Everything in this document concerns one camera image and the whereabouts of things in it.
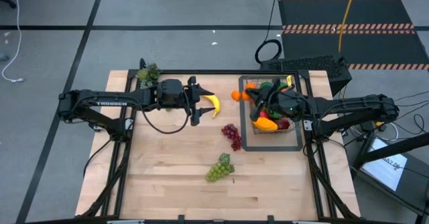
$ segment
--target yellow banana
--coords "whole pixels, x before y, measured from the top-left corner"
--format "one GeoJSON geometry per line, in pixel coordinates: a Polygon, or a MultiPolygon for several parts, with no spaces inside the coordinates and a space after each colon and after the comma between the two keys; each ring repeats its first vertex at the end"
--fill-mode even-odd
{"type": "Polygon", "coordinates": [[[212,116],[212,118],[215,118],[216,114],[218,114],[221,111],[221,102],[219,102],[219,99],[215,95],[211,95],[211,96],[204,96],[203,95],[203,97],[205,97],[208,100],[210,100],[213,103],[213,107],[216,108],[214,110],[214,113],[213,113],[213,116],[212,116]]]}

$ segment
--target orange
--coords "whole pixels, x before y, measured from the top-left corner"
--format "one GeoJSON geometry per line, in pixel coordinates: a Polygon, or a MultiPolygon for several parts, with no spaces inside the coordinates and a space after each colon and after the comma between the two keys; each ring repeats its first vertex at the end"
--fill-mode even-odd
{"type": "Polygon", "coordinates": [[[239,91],[233,91],[231,93],[231,97],[236,101],[240,101],[241,100],[241,93],[239,91]]]}
{"type": "Polygon", "coordinates": [[[251,99],[251,97],[246,93],[246,91],[243,91],[243,93],[241,93],[241,98],[242,98],[244,101],[248,101],[248,100],[250,100],[250,99],[251,99]]]}
{"type": "Polygon", "coordinates": [[[246,89],[256,89],[256,85],[253,83],[247,83],[246,89]]]}

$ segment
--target white cable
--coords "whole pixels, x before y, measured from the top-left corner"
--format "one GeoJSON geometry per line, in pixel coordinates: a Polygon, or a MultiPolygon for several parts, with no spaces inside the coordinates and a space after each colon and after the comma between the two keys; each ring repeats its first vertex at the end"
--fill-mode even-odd
{"type": "Polygon", "coordinates": [[[377,137],[381,138],[382,140],[387,140],[387,141],[394,142],[394,141],[396,141],[400,137],[400,132],[397,130],[397,127],[396,127],[396,125],[394,123],[389,123],[389,124],[392,125],[395,128],[396,137],[394,139],[385,139],[384,137],[379,137],[379,136],[377,136],[377,137]]]}
{"type": "Polygon", "coordinates": [[[1,76],[8,81],[11,81],[13,83],[15,82],[23,82],[24,79],[23,78],[19,78],[19,79],[10,79],[7,78],[5,76],[5,71],[6,69],[15,61],[15,59],[17,58],[18,54],[19,54],[19,49],[21,48],[21,39],[22,39],[22,32],[21,29],[19,28],[19,1],[16,0],[16,5],[17,5],[17,15],[16,15],[16,27],[18,28],[18,32],[19,32],[19,41],[18,41],[18,47],[16,50],[16,54],[15,56],[12,58],[12,60],[5,66],[5,68],[3,68],[3,70],[1,71],[1,76]]]}
{"type": "MultiPolygon", "coordinates": [[[[397,139],[400,137],[400,132],[397,130],[397,127],[396,127],[396,125],[394,123],[389,123],[389,124],[392,125],[393,128],[395,128],[396,137],[394,139],[387,139],[387,138],[380,137],[380,136],[377,136],[377,137],[381,138],[382,140],[386,140],[386,141],[392,141],[392,142],[397,141],[397,139]]],[[[355,126],[351,126],[350,128],[353,131],[355,131],[356,133],[358,133],[359,135],[363,135],[363,133],[361,133],[359,130],[357,130],[357,128],[355,126]]]]}

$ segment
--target wooden tabletop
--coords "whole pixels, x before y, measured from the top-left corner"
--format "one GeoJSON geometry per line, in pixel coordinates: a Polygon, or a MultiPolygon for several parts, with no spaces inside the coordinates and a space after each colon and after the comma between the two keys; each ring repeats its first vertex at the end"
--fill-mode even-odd
{"type": "MultiPolygon", "coordinates": [[[[190,75],[162,75],[185,83],[190,75]]],[[[124,91],[127,71],[111,71],[106,91],[124,91]]],[[[216,94],[221,112],[212,119],[203,115],[200,125],[164,135],[152,129],[137,112],[123,204],[122,219],[228,219],[317,220],[308,159],[301,152],[234,152],[221,128],[240,127],[239,104],[231,98],[240,75],[196,75],[197,82],[216,94]],[[222,153],[231,154],[235,172],[215,183],[204,177],[222,153]]],[[[313,95],[331,99],[325,71],[310,71],[313,95]]],[[[206,99],[199,107],[210,107],[206,99]]],[[[101,113],[119,117],[120,107],[102,107],[101,113]]],[[[152,111],[151,122],[165,131],[179,128],[183,109],[152,111]]],[[[108,140],[105,131],[95,133],[91,154],[108,140]]],[[[339,133],[331,139],[343,142],[339,133]]],[[[330,181],[345,204],[360,215],[345,150],[332,142],[324,144],[330,181]]],[[[86,170],[76,214],[85,212],[106,185],[113,144],[104,149],[86,170]]],[[[325,215],[326,194],[322,189],[325,215]]],[[[113,212],[116,188],[109,213],[113,212]]]]}

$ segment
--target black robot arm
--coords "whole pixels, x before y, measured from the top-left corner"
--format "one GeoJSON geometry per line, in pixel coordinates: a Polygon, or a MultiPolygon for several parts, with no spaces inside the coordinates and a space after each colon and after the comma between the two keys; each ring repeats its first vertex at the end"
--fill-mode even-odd
{"type": "Polygon", "coordinates": [[[60,94],[57,115],[65,122],[81,119],[89,123],[90,127],[102,127],[116,141],[123,141],[127,137],[126,122],[111,119],[98,111],[91,109],[94,106],[104,107],[135,107],[141,111],[154,109],[185,109],[191,118],[191,125],[200,123],[200,116],[214,108],[196,108],[201,95],[213,95],[196,83],[195,76],[191,76],[186,86],[176,79],[167,79],[146,89],[137,89],[131,93],[98,92],[90,90],[75,90],[60,94]]]}
{"type": "Polygon", "coordinates": [[[366,121],[390,123],[399,115],[399,109],[393,99],[385,95],[327,100],[322,97],[304,96],[294,91],[282,92],[278,89],[279,85],[280,80],[276,79],[273,86],[246,90],[257,106],[250,114],[252,121],[256,121],[259,112],[266,107],[292,121],[308,120],[312,123],[313,136],[317,139],[331,136],[338,129],[348,129],[366,121]],[[322,120],[334,113],[345,115],[330,121],[322,120]]]}

